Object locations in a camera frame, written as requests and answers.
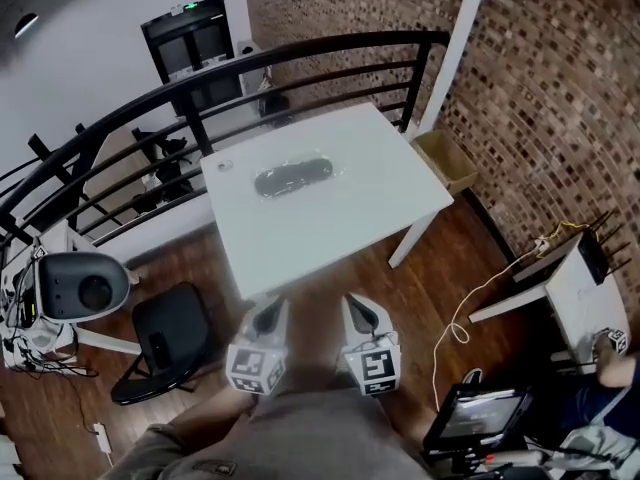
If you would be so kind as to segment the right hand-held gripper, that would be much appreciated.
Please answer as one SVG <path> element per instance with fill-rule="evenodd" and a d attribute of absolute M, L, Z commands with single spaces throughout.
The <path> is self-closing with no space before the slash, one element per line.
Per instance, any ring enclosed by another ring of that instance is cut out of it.
<path fill-rule="evenodd" d="M 398 334 L 391 331 L 388 312 L 363 295 L 347 293 L 341 298 L 345 341 L 355 342 L 358 332 L 387 332 L 372 336 L 343 353 L 349 372 L 363 396 L 378 396 L 398 389 L 401 348 Z"/>

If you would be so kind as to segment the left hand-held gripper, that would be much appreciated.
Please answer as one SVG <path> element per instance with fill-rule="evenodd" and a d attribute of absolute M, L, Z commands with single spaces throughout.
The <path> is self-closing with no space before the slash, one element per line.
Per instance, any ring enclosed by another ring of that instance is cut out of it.
<path fill-rule="evenodd" d="M 286 336 L 290 303 L 271 298 L 247 314 L 234 341 L 228 346 L 225 374 L 237 391 L 271 395 L 286 371 Z"/>

